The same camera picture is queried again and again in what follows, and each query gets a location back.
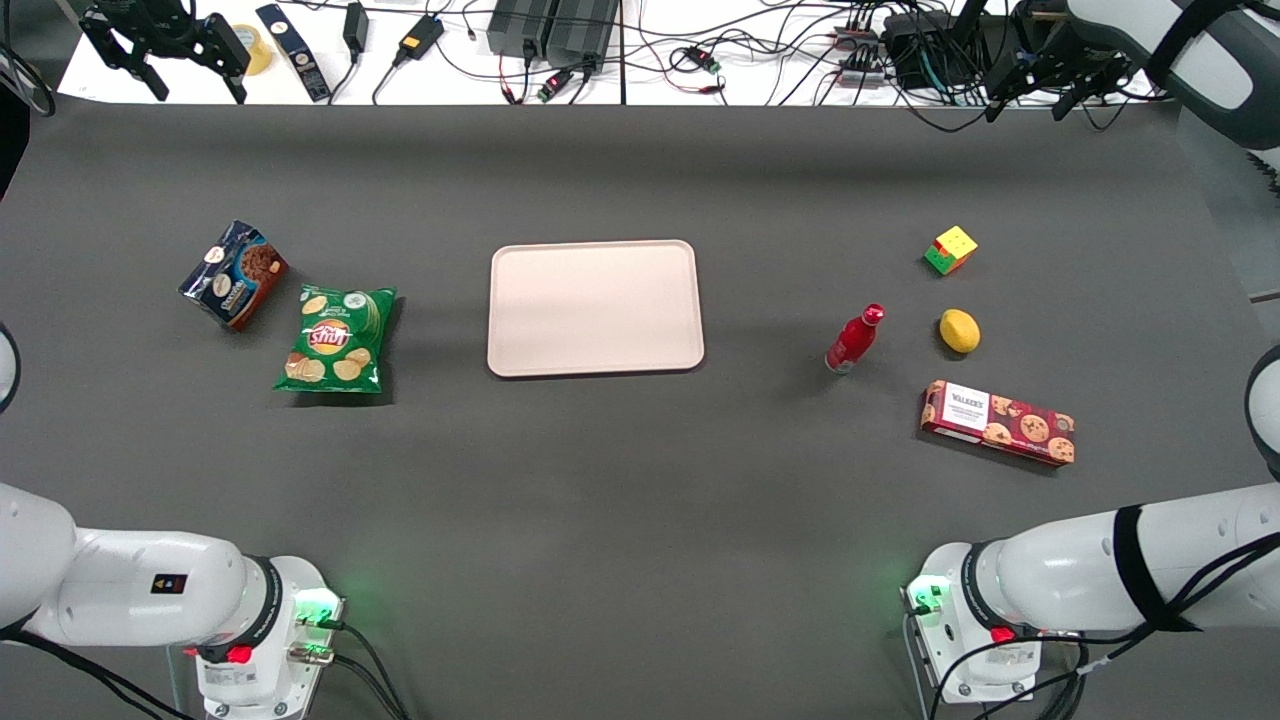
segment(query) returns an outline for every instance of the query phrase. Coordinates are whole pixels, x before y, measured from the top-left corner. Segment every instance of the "tape roll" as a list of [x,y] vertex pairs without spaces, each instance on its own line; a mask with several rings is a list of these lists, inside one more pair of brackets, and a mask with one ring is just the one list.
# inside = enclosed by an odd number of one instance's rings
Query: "tape roll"
[[265,70],[271,64],[271,49],[262,42],[262,36],[257,33],[257,28],[253,26],[232,26],[232,29],[236,31],[236,37],[239,38],[241,45],[248,50],[248,69],[244,70],[244,74],[256,76]]

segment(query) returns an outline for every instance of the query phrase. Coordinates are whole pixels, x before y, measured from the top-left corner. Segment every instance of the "red button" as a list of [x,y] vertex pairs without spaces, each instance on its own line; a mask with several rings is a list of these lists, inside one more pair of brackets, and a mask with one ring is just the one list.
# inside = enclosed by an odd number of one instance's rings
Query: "red button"
[[252,656],[253,656],[253,648],[248,647],[247,644],[238,644],[227,651],[227,662],[244,665]]

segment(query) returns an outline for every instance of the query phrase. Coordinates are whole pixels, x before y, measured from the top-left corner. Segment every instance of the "rubik's cube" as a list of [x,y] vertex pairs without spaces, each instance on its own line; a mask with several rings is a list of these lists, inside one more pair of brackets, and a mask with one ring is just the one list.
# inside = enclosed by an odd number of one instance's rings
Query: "rubik's cube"
[[969,233],[960,229],[960,225],[956,225],[933,241],[933,245],[924,251],[924,259],[940,274],[946,275],[964,265],[974,250],[978,250],[978,243],[969,237]]

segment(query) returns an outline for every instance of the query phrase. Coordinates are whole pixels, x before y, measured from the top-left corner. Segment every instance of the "bottle cap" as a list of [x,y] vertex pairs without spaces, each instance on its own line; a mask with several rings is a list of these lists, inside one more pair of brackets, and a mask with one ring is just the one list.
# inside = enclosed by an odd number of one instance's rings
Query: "bottle cap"
[[884,319],[884,309],[879,305],[872,302],[863,310],[863,322],[868,325],[876,327],[881,320]]

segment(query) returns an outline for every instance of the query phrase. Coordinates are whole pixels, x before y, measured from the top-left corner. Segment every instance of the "red bottle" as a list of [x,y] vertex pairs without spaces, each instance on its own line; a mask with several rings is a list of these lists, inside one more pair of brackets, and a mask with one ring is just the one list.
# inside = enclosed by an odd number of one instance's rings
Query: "red bottle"
[[876,325],[882,319],[884,319],[884,309],[873,302],[863,310],[861,315],[849,320],[840,337],[831,345],[831,350],[827,351],[827,369],[841,375],[852,370],[854,363],[876,342]]

